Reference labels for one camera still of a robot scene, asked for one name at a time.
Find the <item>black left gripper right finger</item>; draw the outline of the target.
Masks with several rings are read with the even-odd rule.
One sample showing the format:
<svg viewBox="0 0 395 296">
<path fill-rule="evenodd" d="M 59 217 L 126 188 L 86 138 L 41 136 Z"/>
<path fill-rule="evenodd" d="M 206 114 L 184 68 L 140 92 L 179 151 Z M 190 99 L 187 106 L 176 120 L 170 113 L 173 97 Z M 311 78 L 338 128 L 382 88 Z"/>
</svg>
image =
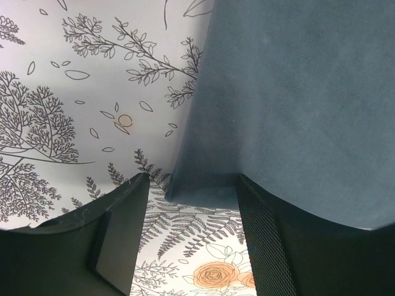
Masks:
<svg viewBox="0 0 395 296">
<path fill-rule="evenodd" d="M 393 224 L 360 229 L 334 223 L 245 175 L 235 187 L 258 295 L 394 294 Z"/>
</svg>

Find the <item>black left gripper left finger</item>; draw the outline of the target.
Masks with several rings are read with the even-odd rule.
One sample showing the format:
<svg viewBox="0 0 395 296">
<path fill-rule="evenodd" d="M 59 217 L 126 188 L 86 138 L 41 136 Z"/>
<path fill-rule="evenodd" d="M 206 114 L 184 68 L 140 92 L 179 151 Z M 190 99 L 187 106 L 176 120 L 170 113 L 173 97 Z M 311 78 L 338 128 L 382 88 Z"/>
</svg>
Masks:
<svg viewBox="0 0 395 296">
<path fill-rule="evenodd" d="M 129 295 L 149 177 L 37 227 L 1 231 L 2 295 Z"/>
</svg>

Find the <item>blue-grey t shirt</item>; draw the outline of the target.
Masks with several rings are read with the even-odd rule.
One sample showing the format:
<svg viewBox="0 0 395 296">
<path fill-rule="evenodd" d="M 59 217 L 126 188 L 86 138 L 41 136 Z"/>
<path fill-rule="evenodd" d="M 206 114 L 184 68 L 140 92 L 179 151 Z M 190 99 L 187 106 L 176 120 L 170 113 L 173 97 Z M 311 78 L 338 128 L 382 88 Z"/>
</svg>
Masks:
<svg viewBox="0 0 395 296">
<path fill-rule="evenodd" d="M 394 222 L 394 2 L 217 1 L 166 198 L 235 180 L 336 223 Z"/>
</svg>

